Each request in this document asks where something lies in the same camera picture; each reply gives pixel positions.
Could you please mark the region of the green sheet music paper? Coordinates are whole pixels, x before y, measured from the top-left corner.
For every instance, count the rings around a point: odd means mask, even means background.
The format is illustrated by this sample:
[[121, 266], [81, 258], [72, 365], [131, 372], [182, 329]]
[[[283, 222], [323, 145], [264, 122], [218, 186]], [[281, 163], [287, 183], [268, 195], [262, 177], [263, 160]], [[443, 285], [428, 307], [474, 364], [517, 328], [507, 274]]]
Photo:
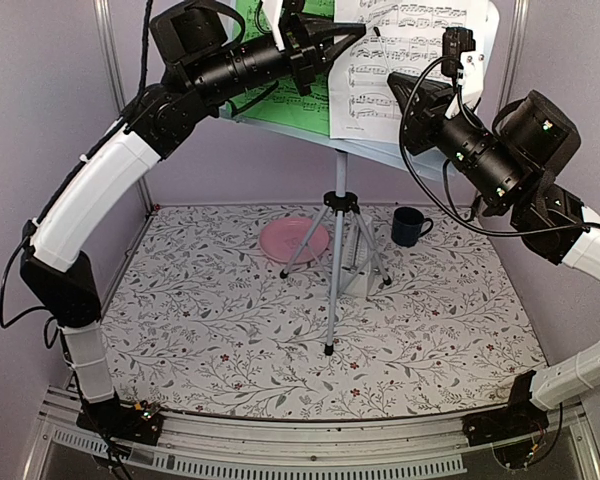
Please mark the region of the green sheet music paper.
[[[235, 9], [246, 23], [244, 40], [250, 40], [261, 34], [255, 23], [255, 11], [258, 3], [259, 1], [255, 0], [235, 1]], [[306, 1], [303, 11], [333, 20], [334, 1]], [[262, 94], [266, 88], [267, 86], [247, 91], [245, 94], [235, 97], [233, 102], [237, 107], [241, 107]], [[311, 86], [311, 94], [307, 96], [299, 95], [289, 77], [280, 79], [276, 90], [247, 110], [244, 116], [328, 135], [330, 117], [327, 76], [325, 74], [318, 75], [316, 82]]]

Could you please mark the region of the grey perforated music stand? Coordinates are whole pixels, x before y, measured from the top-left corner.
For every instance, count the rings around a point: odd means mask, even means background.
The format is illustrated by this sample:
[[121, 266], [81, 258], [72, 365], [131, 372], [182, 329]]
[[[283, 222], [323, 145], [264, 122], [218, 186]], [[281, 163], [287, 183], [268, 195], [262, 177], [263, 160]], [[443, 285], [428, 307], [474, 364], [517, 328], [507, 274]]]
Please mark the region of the grey perforated music stand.
[[[345, 243], [347, 230], [352, 225], [354, 220], [357, 220], [360, 230], [363, 232], [366, 241], [369, 245], [373, 257], [377, 263], [379, 275], [382, 278], [382, 284], [389, 286], [392, 283], [392, 279], [387, 272], [378, 247], [375, 243], [373, 234], [373, 226], [371, 222], [364, 220], [363, 215], [360, 211], [358, 204], [358, 196], [352, 192], [346, 190], [347, 185], [347, 169], [348, 169], [348, 153], [346, 151], [338, 149], [336, 151], [336, 181], [335, 189], [329, 191], [323, 196], [323, 206], [319, 210], [319, 213], [312, 218], [312, 225], [309, 228], [308, 233], [305, 235], [301, 245], [292, 256], [291, 260], [285, 265], [280, 272], [282, 279], [288, 278], [291, 270], [294, 266], [299, 265], [296, 263], [296, 259], [302, 252], [303, 248], [308, 245], [308, 241], [313, 235], [314, 231], [319, 225], [323, 225], [323, 220], [328, 212], [332, 212], [335, 218], [335, 233], [333, 238], [333, 256], [332, 266], [330, 270], [324, 272], [325, 279], [329, 282], [329, 309], [327, 317], [327, 338], [324, 344], [324, 355], [330, 357], [334, 352], [335, 345], [335, 324], [337, 316], [337, 300], [341, 296], [338, 294], [340, 284], [340, 273], [341, 273], [341, 256], [342, 249]], [[319, 257], [313, 254], [317, 264], [321, 261]]]

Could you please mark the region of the white metronome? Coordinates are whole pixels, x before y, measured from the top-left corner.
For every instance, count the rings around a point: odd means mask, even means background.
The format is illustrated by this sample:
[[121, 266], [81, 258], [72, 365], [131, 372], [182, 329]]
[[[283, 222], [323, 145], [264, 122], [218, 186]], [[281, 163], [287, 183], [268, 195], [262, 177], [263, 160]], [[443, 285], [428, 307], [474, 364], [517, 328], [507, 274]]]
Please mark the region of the white metronome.
[[347, 230], [340, 267], [339, 295], [364, 298], [370, 294], [379, 270], [357, 220]]

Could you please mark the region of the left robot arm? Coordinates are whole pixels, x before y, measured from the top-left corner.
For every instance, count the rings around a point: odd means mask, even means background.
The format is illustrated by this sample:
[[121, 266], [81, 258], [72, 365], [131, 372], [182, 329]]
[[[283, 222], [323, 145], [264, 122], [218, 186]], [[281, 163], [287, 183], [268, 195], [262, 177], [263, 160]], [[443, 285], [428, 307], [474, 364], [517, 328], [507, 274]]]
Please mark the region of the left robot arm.
[[238, 13], [218, 1], [183, 1], [147, 15], [144, 44], [165, 66], [155, 84], [141, 83], [118, 120], [84, 155], [24, 242], [20, 275], [55, 317], [85, 411], [108, 434], [128, 426], [108, 370], [99, 329], [101, 303], [83, 244], [123, 194], [167, 159], [204, 119], [249, 90], [290, 78], [301, 95], [366, 32], [308, 14], [300, 1], [267, 1], [269, 31], [229, 38], [224, 18]]

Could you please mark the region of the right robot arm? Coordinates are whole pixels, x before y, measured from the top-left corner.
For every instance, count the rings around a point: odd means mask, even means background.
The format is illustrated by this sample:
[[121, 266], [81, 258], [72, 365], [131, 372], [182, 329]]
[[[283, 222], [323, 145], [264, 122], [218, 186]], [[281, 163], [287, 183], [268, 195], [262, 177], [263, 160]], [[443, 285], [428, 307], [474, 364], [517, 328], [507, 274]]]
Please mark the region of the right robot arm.
[[439, 149], [479, 191], [485, 215], [509, 213], [529, 250], [600, 281], [600, 216], [555, 182], [581, 145], [555, 104], [531, 91], [486, 130], [472, 112], [453, 113], [459, 86], [399, 72], [387, 83], [403, 115], [403, 156]]

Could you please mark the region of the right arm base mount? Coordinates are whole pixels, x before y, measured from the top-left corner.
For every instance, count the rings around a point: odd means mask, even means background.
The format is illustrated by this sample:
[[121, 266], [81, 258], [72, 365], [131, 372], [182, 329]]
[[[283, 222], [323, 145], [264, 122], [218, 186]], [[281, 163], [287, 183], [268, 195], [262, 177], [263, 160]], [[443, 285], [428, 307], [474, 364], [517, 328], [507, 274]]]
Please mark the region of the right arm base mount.
[[536, 372], [519, 375], [511, 387], [504, 407], [462, 417], [462, 431], [470, 446], [510, 440], [539, 433], [537, 440], [527, 438], [520, 444], [498, 447], [495, 458], [510, 470], [519, 470], [538, 463], [540, 444], [549, 427], [547, 413], [531, 403], [531, 382]]

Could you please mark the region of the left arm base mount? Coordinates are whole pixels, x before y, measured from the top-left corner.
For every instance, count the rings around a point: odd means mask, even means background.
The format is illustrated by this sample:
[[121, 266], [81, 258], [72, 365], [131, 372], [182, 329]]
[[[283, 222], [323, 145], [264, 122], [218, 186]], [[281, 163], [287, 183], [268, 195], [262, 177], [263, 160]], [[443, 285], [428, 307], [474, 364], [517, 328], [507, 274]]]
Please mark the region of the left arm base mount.
[[118, 398], [83, 403], [76, 425], [113, 439], [156, 446], [162, 433], [164, 416], [146, 416], [144, 410], [123, 406]]

